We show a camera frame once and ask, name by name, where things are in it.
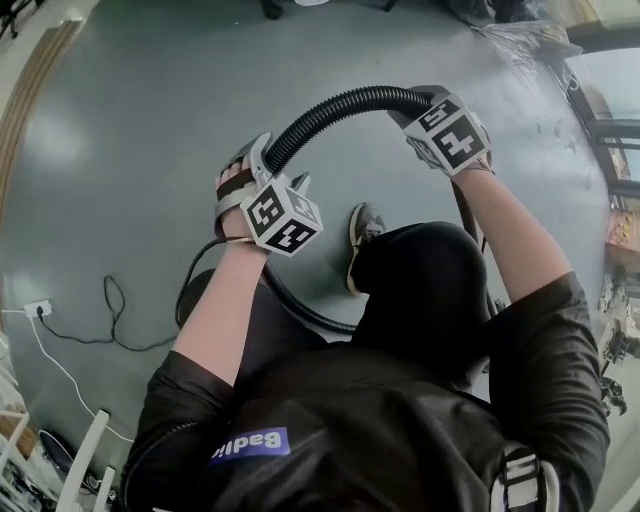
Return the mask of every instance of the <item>wall outlet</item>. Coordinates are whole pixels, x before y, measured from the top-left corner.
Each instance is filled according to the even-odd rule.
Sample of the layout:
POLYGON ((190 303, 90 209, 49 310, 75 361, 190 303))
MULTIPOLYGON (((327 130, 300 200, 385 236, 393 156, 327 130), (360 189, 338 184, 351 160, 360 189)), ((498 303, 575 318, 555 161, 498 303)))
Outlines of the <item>wall outlet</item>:
POLYGON ((37 300, 24 305, 24 312, 29 318, 38 318, 38 308, 42 308, 42 316, 51 314, 51 302, 49 299, 37 300))

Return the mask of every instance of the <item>flexible tube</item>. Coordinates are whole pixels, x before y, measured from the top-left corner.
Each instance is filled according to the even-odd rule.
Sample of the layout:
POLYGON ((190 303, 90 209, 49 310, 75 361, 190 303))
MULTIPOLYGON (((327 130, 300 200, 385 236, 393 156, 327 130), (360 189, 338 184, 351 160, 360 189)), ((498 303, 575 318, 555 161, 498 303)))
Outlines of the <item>flexible tube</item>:
MULTIPOLYGON (((321 131, 332 124, 362 114, 379 110, 395 110, 409 119, 416 119, 431 108, 432 96, 400 87, 373 85, 361 87, 333 96, 302 114, 269 147, 264 162, 273 174, 282 172, 300 149, 321 131)), ((453 184, 453 193, 462 217, 465 231, 478 242, 476 222, 462 191, 453 184)), ((355 325, 327 318, 298 300, 284 285, 273 267, 267 263, 263 276, 287 309, 302 319, 339 334, 353 334, 355 325)), ((487 308, 493 316, 495 307, 487 294, 487 308)))
POLYGON ((416 119, 431 108, 431 99, 431 95, 389 85, 372 85, 343 92, 296 119, 267 150, 264 163, 272 173, 278 174, 302 146, 338 121, 376 110, 396 110, 416 119))

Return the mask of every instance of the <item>sneaker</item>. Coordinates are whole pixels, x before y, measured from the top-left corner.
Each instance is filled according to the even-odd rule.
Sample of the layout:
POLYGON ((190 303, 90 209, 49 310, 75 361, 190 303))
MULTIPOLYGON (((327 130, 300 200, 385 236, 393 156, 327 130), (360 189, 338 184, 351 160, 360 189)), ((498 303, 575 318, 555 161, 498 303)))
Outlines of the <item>sneaker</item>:
POLYGON ((355 295, 362 295, 362 292, 356 288, 356 284, 351 277, 351 267, 356 260, 356 256, 360 249, 378 235, 385 232, 384 221, 378 212, 369 203, 360 203, 355 207, 351 214, 349 222, 349 241, 353 248, 353 258, 347 272, 347 288, 355 295))

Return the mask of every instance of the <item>forearm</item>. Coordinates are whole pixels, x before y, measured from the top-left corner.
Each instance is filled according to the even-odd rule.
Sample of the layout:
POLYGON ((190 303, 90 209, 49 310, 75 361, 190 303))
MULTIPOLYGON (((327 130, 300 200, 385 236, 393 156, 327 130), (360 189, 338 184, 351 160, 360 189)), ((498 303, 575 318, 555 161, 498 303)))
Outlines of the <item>forearm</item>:
POLYGON ((453 180, 489 242, 512 302, 571 271, 553 237, 493 174, 469 169, 453 180))
POLYGON ((249 327, 251 305, 267 254, 232 244, 180 331, 174 350, 233 385, 249 327))

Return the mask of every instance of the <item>sleeve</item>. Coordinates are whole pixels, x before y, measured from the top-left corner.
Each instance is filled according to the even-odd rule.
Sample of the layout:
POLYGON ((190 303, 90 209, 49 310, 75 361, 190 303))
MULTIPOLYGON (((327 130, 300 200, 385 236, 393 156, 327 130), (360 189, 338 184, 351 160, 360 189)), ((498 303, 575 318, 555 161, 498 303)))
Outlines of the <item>sleeve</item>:
POLYGON ((602 479, 609 429, 589 310, 573 272, 487 325, 491 404, 505 435, 551 463, 561 510, 587 511, 602 479))
POLYGON ((138 432, 123 469, 125 511, 178 511, 221 442, 233 388, 171 351, 149 381, 138 432))

